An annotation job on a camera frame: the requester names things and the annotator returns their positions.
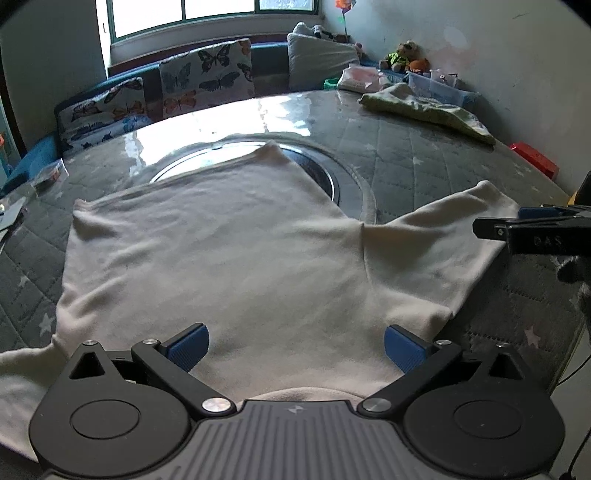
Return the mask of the cream long-sleeve shirt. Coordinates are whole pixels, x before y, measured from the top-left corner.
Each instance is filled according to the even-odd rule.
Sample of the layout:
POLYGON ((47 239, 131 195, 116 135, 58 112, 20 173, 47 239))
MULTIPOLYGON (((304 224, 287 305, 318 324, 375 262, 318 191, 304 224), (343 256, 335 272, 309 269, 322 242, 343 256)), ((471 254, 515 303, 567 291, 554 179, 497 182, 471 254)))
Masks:
POLYGON ((274 144, 79 200, 49 345, 1 356, 1 442, 28 425, 78 345, 124 350, 204 324, 197 378, 232 400, 359 402, 397 380, 391 324, 433 339, 500 251, 476 218, 513 217, 492 183, 384 225, 349 218, 274 144))

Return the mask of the red plastic stool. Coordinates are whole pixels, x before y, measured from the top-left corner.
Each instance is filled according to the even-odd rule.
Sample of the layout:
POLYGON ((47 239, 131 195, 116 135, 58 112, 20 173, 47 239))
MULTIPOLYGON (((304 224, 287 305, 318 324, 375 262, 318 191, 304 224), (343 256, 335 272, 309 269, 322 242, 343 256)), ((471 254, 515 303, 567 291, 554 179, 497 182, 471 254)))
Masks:
POLYGON ((516 142, 510 145, 510 149, 549 179, 555 180, 557 178, 559 167, 531 145, 524 142, 516 142))

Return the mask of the clear plastic storage box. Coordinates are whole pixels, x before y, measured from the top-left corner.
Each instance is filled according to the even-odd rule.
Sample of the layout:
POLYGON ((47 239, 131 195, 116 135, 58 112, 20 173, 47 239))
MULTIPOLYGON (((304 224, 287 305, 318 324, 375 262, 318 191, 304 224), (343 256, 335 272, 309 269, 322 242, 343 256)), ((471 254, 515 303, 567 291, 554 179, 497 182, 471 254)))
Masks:
POLYGON ((460 90, 416 73, 408 73, 407 79, 416 96, 431 98, 443 104, 472 110, 479 98, 476 92, 460 90))

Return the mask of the round dark table inset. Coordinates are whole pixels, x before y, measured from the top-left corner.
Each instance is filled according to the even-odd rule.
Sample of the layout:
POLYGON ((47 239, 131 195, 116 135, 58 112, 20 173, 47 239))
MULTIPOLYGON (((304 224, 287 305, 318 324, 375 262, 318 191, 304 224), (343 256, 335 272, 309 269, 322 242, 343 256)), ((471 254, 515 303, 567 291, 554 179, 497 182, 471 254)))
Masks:
MULTIPOLYGON (((149 182, 155 183, 184 173, 221 165, 239 157, 252 154, 260 147, 263 147, 263 142, 261 141, 238 141, 217 144, 207 148, 197 148, 189 153, 174 157, 162 169, 155 173, 149 182)), ((332 202, 339 205, 339 181, 335 179, 335 175, 332 174, 328 167, 322 165, 310 153, 305 153, 300 147, 280 144, 280 150, 284 156, 297 163, 318 184, 322 191, 331 198, 332 202)))

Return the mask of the light green folded garment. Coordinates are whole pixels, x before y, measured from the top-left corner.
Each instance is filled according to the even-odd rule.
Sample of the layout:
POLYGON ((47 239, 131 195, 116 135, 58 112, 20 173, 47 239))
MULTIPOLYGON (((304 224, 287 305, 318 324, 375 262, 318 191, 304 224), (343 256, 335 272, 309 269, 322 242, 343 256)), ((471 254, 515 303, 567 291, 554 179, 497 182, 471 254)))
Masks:
POLYGON ((495 137, 470 111, 438 100, 416 96, 405 83, 396 83, 376 93, 363 94, 359 103, 380 114, 396 114, 415 121, 443 126, 487 145, 495 137))

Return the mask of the white paper sheet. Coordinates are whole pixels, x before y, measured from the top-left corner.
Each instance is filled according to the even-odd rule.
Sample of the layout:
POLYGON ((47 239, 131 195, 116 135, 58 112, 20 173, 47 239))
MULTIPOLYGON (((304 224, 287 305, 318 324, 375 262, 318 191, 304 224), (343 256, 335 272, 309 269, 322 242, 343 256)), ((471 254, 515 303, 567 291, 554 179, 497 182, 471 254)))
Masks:
POLYGON ((26 203, 27 198, 21 197, 14 203, 10 204, 8 209, 1 215, 0 239, 3 239, 8 233, 8 230, 14 225, 26 203))

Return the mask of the small clear plastic box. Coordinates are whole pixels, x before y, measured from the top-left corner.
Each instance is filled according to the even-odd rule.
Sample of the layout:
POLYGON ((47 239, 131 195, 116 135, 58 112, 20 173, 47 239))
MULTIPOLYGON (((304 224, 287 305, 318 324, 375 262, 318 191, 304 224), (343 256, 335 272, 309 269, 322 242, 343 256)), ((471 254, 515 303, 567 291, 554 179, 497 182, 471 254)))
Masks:
POLYGON ((52 188, 57 188, 68 176, 64 161, 59 159, 43 167, 31 181, 31 185, 37 195, 42 195, 52 188))

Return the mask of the brown teddy bear toy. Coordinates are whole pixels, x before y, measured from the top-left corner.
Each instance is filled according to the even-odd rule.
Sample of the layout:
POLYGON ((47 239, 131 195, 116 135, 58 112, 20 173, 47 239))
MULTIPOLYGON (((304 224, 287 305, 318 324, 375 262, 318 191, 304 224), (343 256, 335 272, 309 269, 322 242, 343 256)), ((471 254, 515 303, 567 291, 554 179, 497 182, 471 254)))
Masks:
POLYGON ((424 74, 430 70, 429 61, 421 56, 420 47, 414 41, 401 42, 394 52, 379 62, 379 68, 397 74, 424 74))

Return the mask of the blue sofa bench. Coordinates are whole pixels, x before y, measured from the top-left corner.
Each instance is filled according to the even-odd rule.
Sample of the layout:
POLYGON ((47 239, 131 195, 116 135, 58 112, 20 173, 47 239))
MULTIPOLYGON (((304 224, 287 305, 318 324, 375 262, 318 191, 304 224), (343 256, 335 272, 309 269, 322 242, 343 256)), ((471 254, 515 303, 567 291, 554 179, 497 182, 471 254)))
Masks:
MULTIPOLYGON (((54 132, 39 140, 29 152, 14 167, 8 167, 8 180, 3 187, 5 192, 28 181, 45 165, 55 161, 62 155, 65 147, 59 133, 63 129, 59 114, 78 103, 87 103, 103 94, 114 91, 117 85, 125 82, 136 82, 142 86, 147 105, 147 116, 153 121, 162 119, 161 106, 163 94, 159 76, 159 66, 175 56, 207 50, 204 43, 186 44, 179 47, 164 49, 132 59, 114 67, 115 74, 83 92, 80 92, 55 105, 53 115, 55 119, 54 132)), ((250 47, 253 63, 253 77, 256 78, 256 95, 266 96, 287 91, 288 50, 287 41, 276 36, 263 37, 250 47)))

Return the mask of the low butterfly print cushion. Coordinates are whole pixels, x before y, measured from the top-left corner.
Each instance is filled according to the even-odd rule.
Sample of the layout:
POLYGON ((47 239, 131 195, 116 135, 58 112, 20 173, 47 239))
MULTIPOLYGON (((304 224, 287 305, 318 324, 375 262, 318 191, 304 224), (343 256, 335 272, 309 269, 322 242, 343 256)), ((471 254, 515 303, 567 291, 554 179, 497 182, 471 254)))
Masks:
POLYGON ((150 125, 141 77, 65 107, 57 114, 61 152, 79 151, 150 125))

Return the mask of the green plastic bowl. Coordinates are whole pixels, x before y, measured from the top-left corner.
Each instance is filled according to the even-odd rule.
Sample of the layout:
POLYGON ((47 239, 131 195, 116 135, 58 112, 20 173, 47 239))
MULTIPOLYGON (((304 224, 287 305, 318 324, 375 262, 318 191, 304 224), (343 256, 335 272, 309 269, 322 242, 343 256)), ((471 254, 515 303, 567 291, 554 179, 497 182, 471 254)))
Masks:
POLYGON ((325 79, 324 82, 324 89, 325 90, 335 90, 338 88, 339 77, 325 79))

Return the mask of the upright butterfly print cushion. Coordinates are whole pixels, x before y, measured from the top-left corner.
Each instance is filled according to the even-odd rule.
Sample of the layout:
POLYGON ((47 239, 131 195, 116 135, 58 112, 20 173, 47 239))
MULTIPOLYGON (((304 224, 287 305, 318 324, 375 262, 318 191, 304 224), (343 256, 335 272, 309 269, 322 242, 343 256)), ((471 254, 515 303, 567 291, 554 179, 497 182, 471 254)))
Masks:
POLYGON ((252 50, 247 38, 169 57, 159 63, 163 117, 250 99, 252 50))

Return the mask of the grey white pillow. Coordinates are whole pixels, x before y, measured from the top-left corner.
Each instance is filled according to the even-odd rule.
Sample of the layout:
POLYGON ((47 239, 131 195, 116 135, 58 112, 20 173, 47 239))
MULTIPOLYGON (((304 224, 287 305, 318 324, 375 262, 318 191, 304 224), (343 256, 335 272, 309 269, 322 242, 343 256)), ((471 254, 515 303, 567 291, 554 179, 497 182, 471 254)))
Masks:
POLYGON ((287 34, 288 87, 291 91, 321 90, 325 80, 340 78, 349 65, 359 64, 356 46, 332 41, 322 25, 298 22, 287 34))

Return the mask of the colourful pinwheel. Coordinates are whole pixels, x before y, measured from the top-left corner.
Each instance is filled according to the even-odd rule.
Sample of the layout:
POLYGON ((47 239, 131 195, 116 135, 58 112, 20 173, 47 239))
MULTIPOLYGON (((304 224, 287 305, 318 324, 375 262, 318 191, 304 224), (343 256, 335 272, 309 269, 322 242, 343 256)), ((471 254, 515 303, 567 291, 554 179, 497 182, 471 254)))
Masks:
POLYGON ((346 24, 346 14, 356 6, 356 0, 335 0, 335 8, 341 12, 342 27, 344 27, 345 39, 349 40, 348 24, 346 24))

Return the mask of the window with green frame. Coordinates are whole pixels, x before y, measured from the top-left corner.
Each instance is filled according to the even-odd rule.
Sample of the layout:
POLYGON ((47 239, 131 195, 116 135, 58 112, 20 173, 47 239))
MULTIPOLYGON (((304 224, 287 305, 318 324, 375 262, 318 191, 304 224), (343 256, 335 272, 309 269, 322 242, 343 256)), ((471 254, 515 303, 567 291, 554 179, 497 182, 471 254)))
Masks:
POLYGON ((113 0, 106 2, 106 11, 111 41, 118 42, 164 27, 204 19, 259 14, 317 14, 318 1, 113 0))

